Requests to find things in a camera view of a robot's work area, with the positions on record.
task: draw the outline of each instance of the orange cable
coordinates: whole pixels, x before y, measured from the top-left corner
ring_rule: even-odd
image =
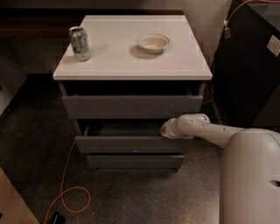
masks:
[[[66,166],[64,168],[64,172],[63,172],[63,176],[62,176],[62,181],[61,181],[61,187],[60,187],[60,195],[52,202],[52,204],[48,207],[46,213],[45,213],[45,218],[44,218],[44,224],[46,224],[46,221],[47,221],[47,217],[48,217],[48,214],[50,213],[50,210],[51,208],[53,207],[53,205],[55,204],[55,202],[61,198],[61,201],[62,201],[62,204],[63,206],[65,207],[65,209],[70,212],[70,213],[73,213],[73,214],[77,214],[77,213],[80,213],[82,211],[84,211],[85,209],[87,209],[87,207],[89,206],[89,203],[91,201],[91,195],[90,195],[90,192],[88,191],[87,188],[83,187],[83,186],[74,186],[74,187],[71,187],[71,188],[68,188],[67,190],[63,191],[63,185],[64,185],[64,181],[65,181],[65,176],[66,176],[66,173],[67,173],[67,167],[68,167],[68,164],[69,164],[69,160],[70,160],[70,157],[71,157],[71,153],[72,153],[72,150],[75,146],[76,142],[74,141],[73,142],[73,145],[69,151],[69,154],[68,154],[68,158],[67,158],[67,161],[66,161]],[[88,196],[88,201],[87,201],[87,204],[80,210],[72,210],[70,209],[67,204],[65,203],[64,201],[64,198],[63,198],[63,195],[72,191],[72,190],[75,190],[75,189],[80,189],[80,190],[83,190],[87,193],[87,196]]]
[[[251,3],[251,2],[260,2],[260,3],[267,3],[267,4],[280,4],[280,1],[270,1],[270,0],[248,0],[244,3],[241,3],[240,5],[238,5],[236,7],[235,10],[233,10],[233,12],[230,14],[230,16],[228,17],[228,20],[227,20],[227,24],[225,25],[225,27],[227,28],[228,27],[228,24],[229,24],[229,21],[231,20],[232,16],[235,14],[236,11],[238,11],[244,4],[248,4],[248,3]]]

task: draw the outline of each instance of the white bowl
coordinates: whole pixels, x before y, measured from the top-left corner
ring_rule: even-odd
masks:
[[[161,34],[151,33],[140,36],[136,39],[138,46],[147,53],[161,53],[169,44],[170,40]]]

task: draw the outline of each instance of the silver soda can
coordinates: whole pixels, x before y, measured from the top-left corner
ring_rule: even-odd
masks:
[[[75,58],[80,61],[89,60],[90,51],[85,29],[81,26],[71,27],[69,29],[69,37]]]

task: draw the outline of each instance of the top drawer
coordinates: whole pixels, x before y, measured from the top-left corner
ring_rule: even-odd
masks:
[[[197,113],[197,81],[63,81],[71,119],[170,118]]]

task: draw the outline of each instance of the gray drawer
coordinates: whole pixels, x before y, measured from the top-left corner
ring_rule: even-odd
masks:
[[[71,119],[171,118],[197,113],[201,95],[63,96]]]
[[[105,120],[92,122],[76,143],[82,153],[182,153],[193,138],[167,139],[159,134],[165,120]]]
[[[89,165],[96,169],[173,169],[177,170],[184,161],[184,155],[88,155]]]

